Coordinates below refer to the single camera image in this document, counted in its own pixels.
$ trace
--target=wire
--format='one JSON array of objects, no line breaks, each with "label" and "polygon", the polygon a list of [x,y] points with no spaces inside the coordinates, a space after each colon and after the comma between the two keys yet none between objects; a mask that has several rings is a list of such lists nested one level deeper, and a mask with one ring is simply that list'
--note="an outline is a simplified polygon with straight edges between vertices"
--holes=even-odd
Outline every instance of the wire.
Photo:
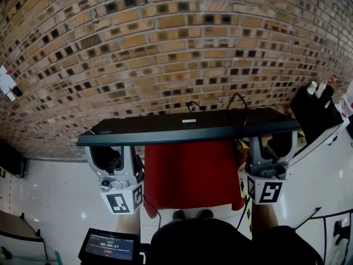
[{"label": "wire", "polygon": [[243,101],[244,105],[245,105],[245,119],[244,119],[244,124],[243,126],[245,126],[247,124],[247,121],[248,121],[248,114],[249,114],[249,109],[248,109],[248,105],[246,103],[246,101],[244,100],[244,98],[238,93],[238,92],[235,92],[235,94],[233,94],[231,100],[229,100],[229,103],[228,103],[228,106],[226,108],[226,111],[228,111],[229,109],[229,106],[231,106],[235,96],[239,96],[239,98]]},{"label": "wire", "polygon": [[205,109],[202,108],[200,105],[198,105],[195,101],[189,101],[189,102],[186,103],[186,106],[187,106],[188,110],[189,110],[191,113],[192,113],[193,111],[190,109],[190,106],[191,106],[193,103],[194,103],[196,106],[198,106],[201,111],[203,111],[203,112],[205,111]]},{"label": "wire", "polygon": [[157,214],[158,214],[158,216],[159,216],[158,229],[160,229],[160,228],[161,228],[161,221],[162,221],[162,216],[161,216],[161,214],[158,212],[158,210],[156,209],[156,207],[154,207],[151,203],[148,202],[148,200],[146,199],[146,196],[145,196],[145,195],[143,195],[143,199],[146,201],[146,203],[147,203],[149,206],[151,206],[151,207],[154,209],[154,211],[157,212]]},{"label": "wire", "polygon": [[243,220],[244,214],[245,214],[245,212],[246,212],[246,210],[247,210],[249,201],[250,201],[250,198],[247,199],[247,201],[245,202],[244,210],[243,210],[242,216],[240,217],[240,221],[239,221],[239,224],[238,224],[238,226],[237,226],[237,230],[239,229],[240,224],[242,223],[242,220]]}]

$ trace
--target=black shoe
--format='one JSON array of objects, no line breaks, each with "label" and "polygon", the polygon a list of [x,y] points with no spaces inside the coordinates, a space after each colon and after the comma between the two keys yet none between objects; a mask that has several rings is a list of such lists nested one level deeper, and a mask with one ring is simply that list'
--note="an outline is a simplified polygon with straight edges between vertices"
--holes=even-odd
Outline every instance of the black shoe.
[{"label": "black shoe", "polygon": [[173,220],[186,220],[185,213],[182,210],[177,210],[173,213]]},{"label": "black shoe", "polygon": [[199,218],[199,219],[212,219],[213,218],[213,212],[210,209],[201,210],[198,213],[197,218]]}]

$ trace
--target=white tiled floor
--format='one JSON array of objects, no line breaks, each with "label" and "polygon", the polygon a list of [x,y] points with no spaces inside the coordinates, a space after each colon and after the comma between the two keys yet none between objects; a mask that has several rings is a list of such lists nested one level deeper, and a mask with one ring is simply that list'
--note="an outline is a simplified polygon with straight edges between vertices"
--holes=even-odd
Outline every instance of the white tiled floor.
[{"label": "white tiled floor", "polygon": [[[322,145],[290,168],[290,176],[280,202],[275,205],[281,225],[296,226],[314,208],[322,206],[317,215],[331,214],[353,208],[353,148],[344,131],[331,146]],[[99,184],[86,163],[29,161],[24,179],[0,178],[0,210],[14,215],[25,213],[28,222],[41,229],[46,243],[58,250],[64,264],[79,264],[77,258],[88,228],[114,231],[117,217],[109,213],[99,195]],[[237,226],[241,211],[230,205],[211,208],[215,217]],[[162,225],[172,218],[173,210],[162,210]],[[188,216],[196,210],[188,211]],[[327,260],[341,260],[343,250],[334,246],[333,225],[338,219],[327,220]],[[149,242],[157,230],[158,218],[151,220],[144,209],[141,213],[142,242]],[[246,216],[240,231],[249,237]],[[321,220],[310,221],[298,230],[323,255],[323,226]]]}]

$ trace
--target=yellow and black striped tape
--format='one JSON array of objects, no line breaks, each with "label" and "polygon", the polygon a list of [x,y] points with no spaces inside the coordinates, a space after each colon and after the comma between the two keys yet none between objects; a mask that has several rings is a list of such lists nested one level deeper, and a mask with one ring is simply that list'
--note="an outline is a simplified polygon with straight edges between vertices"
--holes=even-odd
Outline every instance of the yellow and black striped tape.
[{"label": "yellow and black striped tape", "polygon": [[253,232],[252,232],[252,213],[250,211],[250,197],[247,196],[247,191],[245,190],[245,187],[244,187],[244,183],[243,181],[239,180],[239,183],[240,183],[240,189],[242,191],[242,194],[243,194],[243,198],[245,200],[245,205],[247,206],[246,208],[246,213],[247,213],[247,216],[248,216],[248,223],[249,223],[249,230],[250,230],[250,238],[253,239]]}]

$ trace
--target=red cloth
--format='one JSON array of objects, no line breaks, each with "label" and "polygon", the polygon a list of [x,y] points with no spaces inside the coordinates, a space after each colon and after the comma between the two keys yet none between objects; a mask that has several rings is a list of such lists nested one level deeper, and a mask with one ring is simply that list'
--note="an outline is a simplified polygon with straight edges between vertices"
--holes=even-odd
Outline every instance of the red cloth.
[{"label": "red cloth", "polygon": [[[146,199],[159,209],[244,206],[229,140],[146,146]],[[148,216],[157,213],[144,202]]]}]

